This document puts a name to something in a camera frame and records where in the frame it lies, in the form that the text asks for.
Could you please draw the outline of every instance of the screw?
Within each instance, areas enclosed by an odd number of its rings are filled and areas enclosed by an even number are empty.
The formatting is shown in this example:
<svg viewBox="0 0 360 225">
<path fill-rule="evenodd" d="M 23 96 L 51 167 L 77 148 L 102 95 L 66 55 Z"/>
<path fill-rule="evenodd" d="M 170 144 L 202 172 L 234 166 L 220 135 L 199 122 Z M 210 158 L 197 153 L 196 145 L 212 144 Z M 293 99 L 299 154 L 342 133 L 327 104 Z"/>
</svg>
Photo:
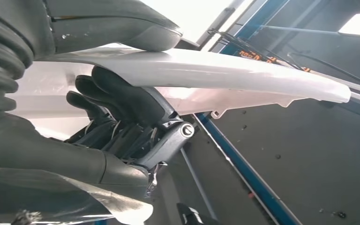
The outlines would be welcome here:
<svg viewBox="0 0 360 225">
<path fill-rule="evenodd" d="M 336 212 L 336 216 L 338 216 L 342 219 L 345 219 L 347 217 L 347 214 L 345 212 L 339 211 L 339 212 Z"/>
<path fill-rule="evenodd" d="M 186 125 L 183 127 L 183 133 L 185 135 L 191 135 L 193 133 L 193 129 L 191 128 L 191 126 Z"/>
</svg>

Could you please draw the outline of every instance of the black cable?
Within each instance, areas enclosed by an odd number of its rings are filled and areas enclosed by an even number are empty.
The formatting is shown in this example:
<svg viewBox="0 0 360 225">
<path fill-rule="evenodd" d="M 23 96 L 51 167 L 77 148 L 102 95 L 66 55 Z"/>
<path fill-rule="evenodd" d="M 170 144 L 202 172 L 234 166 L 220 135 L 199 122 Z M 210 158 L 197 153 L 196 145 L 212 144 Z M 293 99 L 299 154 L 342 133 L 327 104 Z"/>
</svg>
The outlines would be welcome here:
<svg viewBox="0 0 360 225">
<path fill-rule="evenodd" d="M 328 66 L 328 67 L 330 67 L 330 68 L 332 68 L 332 69 L 334 69 L 334 70 L 336 70 L 336 71 L 338 71 L 338 72 L 340 72 L 340 73 L 342 73 L 342 74 L 345 74 L 345 75 L 347 75 L 347 76 L 349 76 L 349 77 L 351 77 L 351 78 L 353 78 L 353 79 L 355 79 L 355 80 L 357 80 L 357 81 L 360 82 L 360 78 L 357 77 L 356 75 L 351 74 L 351 73 L 349 73 L 349 72 L 347 72 L 347 71 L 345 71 L 345 70 L 343 70 L 343 69 L 341 69 L 341 68 L 339 68 L 339 67 L 337 67 L 337 66 L 334 66 L 334 65 L 332 65 L 332 64 L 330 64 L 330 63 L 328 63 L 328 62 L 325 62 L 325 61 L 323 61 L 323 60 L 319 60 L 319 59 L 317 59 L 317 58 L 311 57 L 311 56 L 309 56 L 309 55 L 304 55 L 304 54 L 301 54 L 301 53 L 295 53 L 295 52 L 290 52 L 290 53 L 288 53 L 288 57 L 291 58 L 294 62 L 295 62 L 295 60 L 292 58 L 292 55 L 297 55 L 297 56 L 305 57 L 305 58 L 307 58 L 307 59 L 311 59 L 311 60 L 313 60 L 313 61 L 322 63 L 322 64 L 324 64 L 324 65 L 326 65 L 326 66 Z"/>
<path fill-rule="evenodd" d="M 222 38 L 226 39 L 228 44 L 231 43 L 235 46 L 237 46 L 238 48 L 240 49 L 245 49 L 245 50 L 249 50 L 249 51 L 252 51 L 252 52 L 255 52 L 265 58 L 267 58 L 267 56 L 265 56 L 264 54 L 262 54 L 260 51 L 258 51 L 256 48 L 254 48 L 253 46 L 251 46 L 249 43 L 247 43 L 245 40 L 242 40 L 240 38 L 236 38 L 226 32 L 219 32 L 218 30 L 215 30 L 215 29 L 212 29 L 212 30 L 209 30 L 208 33 L 210 35 L 212 35 L 212 33 L 217 33 L 219 34 Z M 299 67 L 298 65 L 294 64 L 294 63 L 291 63 L 289 62 L 288 60 L 282 58 L 281 56 L 273 53 L 272 51 L 268 50 L 268 49 L 265 49 L 265 48 L 262 48 L 264 49 L 265 51 L 269 52 L 270 54 L 272 54 L 274 57 L 276 57 L 277 59 L 281 60 L 281 61 L 284 61 L 286 62 L 287 64 L 289 64 L 290 66 L 292 66 L 293 68 L 295 69 L 299 69 L 299 70 L 303 70 L 301 67 Z"/>
<path fill-rule="evenodd" d="M 289 65 L 292 66 L 293 68 L 299 69 L 299 70 L 303 70 L 303 68 L 301 68 L 299 65 L 297 65 L 297 63 L 296 63 L 294 60 L 293 60 L 293 63 L 291 63 L 291 62 L 289 62 L 288 60 L 282 58 L 282 57 L 279 56 L 278 54 L 276 54 L 276 53 L 274 53 L 274 52 L 272 52 L 272 51 L 270 51 L 270 50 L 268 50 L 268 49 L 266 49 L 266 48 L 263 48 L 263 47 L 261 47 L 261 46 L 259 46 L 259 48 L 262 48 L 263 50 L 269 52 L 269 53 L 272 54 L 275 58 L 277 58 L 277 59 L 279 59 L 279 60 L 281 60 L 281 61 L 286 62 L 287 64 L 289 64 Z"/>
</svg>

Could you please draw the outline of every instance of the hex bolt head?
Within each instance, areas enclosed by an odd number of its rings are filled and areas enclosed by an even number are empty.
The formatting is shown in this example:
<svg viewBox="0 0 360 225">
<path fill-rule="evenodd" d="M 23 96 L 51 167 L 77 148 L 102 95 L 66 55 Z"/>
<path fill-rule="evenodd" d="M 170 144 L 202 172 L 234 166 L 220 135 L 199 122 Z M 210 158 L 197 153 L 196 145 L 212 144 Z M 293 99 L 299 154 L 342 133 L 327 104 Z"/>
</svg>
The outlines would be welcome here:
<svg viewBox="0 0 360 225">
<path fill-rule="evenodd" d="M 190 135 L 193 133 L 193 129 L 190 126 L 184 126 L 183 127 L 183 133 L 186 135 Z"/>
</svg>

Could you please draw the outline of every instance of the blue steel beam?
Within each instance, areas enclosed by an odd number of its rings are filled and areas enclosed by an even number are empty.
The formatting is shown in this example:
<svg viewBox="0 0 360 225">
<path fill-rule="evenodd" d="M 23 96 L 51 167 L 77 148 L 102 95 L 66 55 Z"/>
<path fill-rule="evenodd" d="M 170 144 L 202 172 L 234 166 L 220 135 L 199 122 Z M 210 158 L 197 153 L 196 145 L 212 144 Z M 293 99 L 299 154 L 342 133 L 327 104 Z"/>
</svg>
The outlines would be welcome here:
<svg viewBox="0 0 360 225">
<path fill-rule="evenodd" d="M 258 12 L 240 29 L 235 35 L 236 38 L 249 39 L 261 25 L 265 25 L 288 0 L 268 0 Z M 226 55 L 235 55 L 238 48 L 232 44 L 227 45 L 220 52 Z"/>
<path fill-rule="evenodd" d="M 255 194 L 264 203 L 270 214 L 279 222 L 280 225 L 301 225 L 295 215 L 283 204 L 278 196 L 267 186 L 267 184 L 255 172 L 252 166 L 243 158 L 235 147 L 223 136 L 221 131 L 203 113 L 196 113 L 206 130 L 212 138 L 222 148 L 223 152 L 232 161 L 240 172 L 241 176 L 251 186 Z"/>
</svg>

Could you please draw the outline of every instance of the metal bracket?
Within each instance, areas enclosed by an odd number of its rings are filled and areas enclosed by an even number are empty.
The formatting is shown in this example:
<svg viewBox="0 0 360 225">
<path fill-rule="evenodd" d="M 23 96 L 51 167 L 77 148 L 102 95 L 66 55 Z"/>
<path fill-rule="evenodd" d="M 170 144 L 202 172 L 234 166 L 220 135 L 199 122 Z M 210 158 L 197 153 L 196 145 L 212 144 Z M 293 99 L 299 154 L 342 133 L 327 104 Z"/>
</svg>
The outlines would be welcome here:
<svg viewBox="0 0 360 225">
<path fill-rule="evenodd" d="M 180 150 L 186 141 L 194 134 L 191 123 L 183 122 L 169 130 L 165 136 L 143 158 L 135 164 L 152 169 L 160 162 L 168 162 Z"/>
</svg>

